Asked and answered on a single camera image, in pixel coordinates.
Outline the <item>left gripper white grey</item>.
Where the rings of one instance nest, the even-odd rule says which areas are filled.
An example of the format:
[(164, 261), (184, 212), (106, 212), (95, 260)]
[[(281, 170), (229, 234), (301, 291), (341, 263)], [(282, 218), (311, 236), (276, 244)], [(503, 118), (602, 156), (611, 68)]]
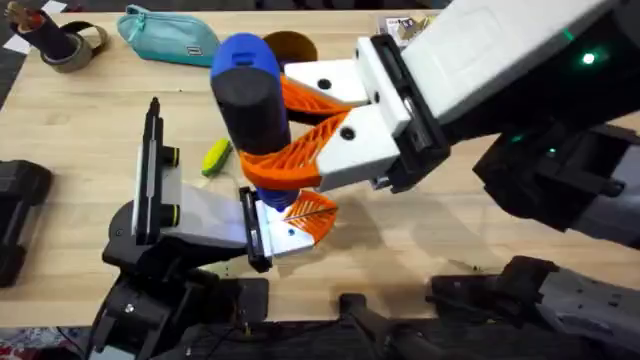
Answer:
[(231, 199), (198, 188), (179, 169), (142, 170), (133, 199), (111, 219), (102, 260), (155, 280), (242, 256), (264, 273), (272, 257), (315, 247), (336, 221), (338, 205), (319, 193), (301, 190), (279, 212), (248, 189), (239, 192)]

